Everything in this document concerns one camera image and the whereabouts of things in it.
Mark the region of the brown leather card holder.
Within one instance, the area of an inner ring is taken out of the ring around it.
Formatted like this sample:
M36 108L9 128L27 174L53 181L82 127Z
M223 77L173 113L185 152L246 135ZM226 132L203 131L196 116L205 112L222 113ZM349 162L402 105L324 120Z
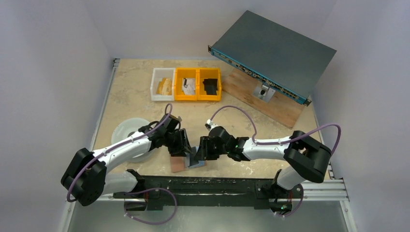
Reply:
M201 160L198 164L190 164L188 157L170 157L171 172L178 173L188 169L200 168L206 166L206 161Z

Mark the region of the silver white card with portrait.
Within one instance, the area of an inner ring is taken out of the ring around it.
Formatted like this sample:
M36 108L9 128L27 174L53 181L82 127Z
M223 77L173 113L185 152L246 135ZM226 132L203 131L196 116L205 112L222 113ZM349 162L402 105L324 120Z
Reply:
M182 91L185 95L195 95L196 82L195 78L184 78L182 80Z

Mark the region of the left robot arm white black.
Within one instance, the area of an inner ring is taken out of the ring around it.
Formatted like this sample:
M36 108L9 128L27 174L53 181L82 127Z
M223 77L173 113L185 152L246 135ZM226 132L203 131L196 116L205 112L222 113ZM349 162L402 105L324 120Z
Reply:
M134 134L106 148L90 151L82 148L76 152L61 178L67 189L67 200L88 206L100 196L125 193L140 197L150 188L146 180L135 170L113 173L112 170L137 155L145 155L165 146L171 156L188 157L193 149L180 120L164 115L161 121L140 127Z

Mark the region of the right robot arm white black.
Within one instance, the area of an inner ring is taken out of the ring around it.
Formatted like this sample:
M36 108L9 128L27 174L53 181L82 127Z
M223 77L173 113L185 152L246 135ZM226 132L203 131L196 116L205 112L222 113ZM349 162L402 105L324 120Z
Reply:
M227 155L234 161L283 160L289 166L280 170L271 184L272 192L284 196L293 187L304 182L322 183L332 151L306 133L295 130L289 137L252 140L234 137L225 128L217 126L200 138L193 161L217 160Z

